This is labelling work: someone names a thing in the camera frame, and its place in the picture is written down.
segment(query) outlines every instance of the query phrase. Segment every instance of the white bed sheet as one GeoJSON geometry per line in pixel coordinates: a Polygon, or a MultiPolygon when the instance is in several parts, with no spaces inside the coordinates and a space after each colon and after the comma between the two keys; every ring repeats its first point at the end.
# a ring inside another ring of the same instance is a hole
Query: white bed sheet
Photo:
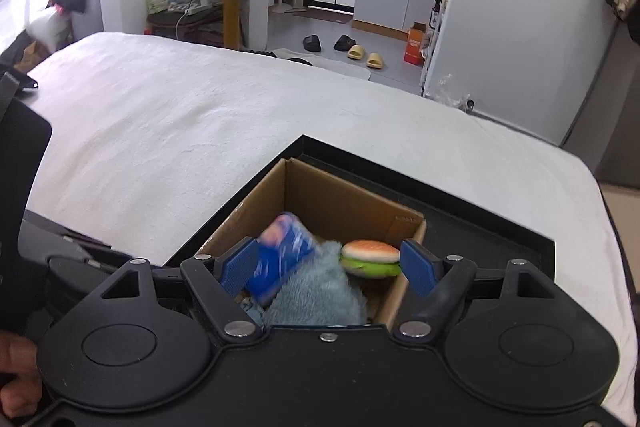
{"type": "Polygon", "coordinates": [[[96,34],[32,74],[53,136],[28,207],[155,263],[302,134],[552,238],[556,282],[620,349],[604,406],[635,425],[620,251],[574,156],[390,87],[155,37],[96,34]]]}

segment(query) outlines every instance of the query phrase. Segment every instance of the table leg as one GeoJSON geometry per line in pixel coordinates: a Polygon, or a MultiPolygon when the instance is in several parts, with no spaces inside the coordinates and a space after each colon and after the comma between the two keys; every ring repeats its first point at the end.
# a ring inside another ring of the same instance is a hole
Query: table leg
{"type": "Polygon", "coordinates": [[[240,0],[222,0],[225,48],[240,49],[240,0]]]}

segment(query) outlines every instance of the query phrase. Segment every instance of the blue plastic packet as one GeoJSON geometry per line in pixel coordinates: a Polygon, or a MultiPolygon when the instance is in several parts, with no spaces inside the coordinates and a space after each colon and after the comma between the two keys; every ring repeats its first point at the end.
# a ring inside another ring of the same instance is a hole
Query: blue plastic packet
{"type": "Polygon", "coordinates": [[[316,241],[296,216],[284,212],[262,232],[258,245],[258,265],[246,289],[265,306],[298,263],[316,249],[316,241]]]}

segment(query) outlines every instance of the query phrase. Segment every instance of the blue gripper pad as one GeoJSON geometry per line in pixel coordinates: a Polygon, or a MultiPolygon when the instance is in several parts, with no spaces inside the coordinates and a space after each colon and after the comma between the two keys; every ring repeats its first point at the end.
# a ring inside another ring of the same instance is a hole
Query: blue gripper pad
{"type": "Polygon", "coordinates": [[[258,241],[254,239],[247,243],[244,248],[238,250],[236,254],[226,259],[222,269],[220,285],[229,295],[235,297],[254,274],[257,264],[258,241]]]}
{"type": "Polygon", "coordinates": [[[400,267],[411,288],[420,297],[426,297],[436,287],[438,279],[434,264],[427,258],[428,254],[421,250],[422,247],[415,241],[402,241],[400,267]]]}

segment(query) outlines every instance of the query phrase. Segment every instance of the slipper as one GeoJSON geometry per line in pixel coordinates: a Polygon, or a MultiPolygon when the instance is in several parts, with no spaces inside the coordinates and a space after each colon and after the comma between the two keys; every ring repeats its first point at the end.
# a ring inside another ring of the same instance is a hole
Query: slipper
{"type": "Polygon", "coordinates": [[[385,61],[377,53],[372,53],[367,59],[367,68],[373,68],[374,70],[381,70],[385,65],[385,61]]]}
{"type": "Polygon", "coordinates": [[[320,39],[317,35],[309,35],[308,37],[305,37],[302,41],[302,46],[308,52],[318,53],[322,51],[320,39]]]}
{"type": "Polygon", "coordinates": [[[337,52],[348,52],[355,45],[356,45],[356,41],[354,41],[348,35],[343,35],[334,44],[334,50],[336,50],[337,52]]]}
{"type": "Polygon", "coordinates": [[[364,48],[361,45],[356,44],[351,47],[347,56],[353,60],[362,60],[364,58],[364,48]]]}

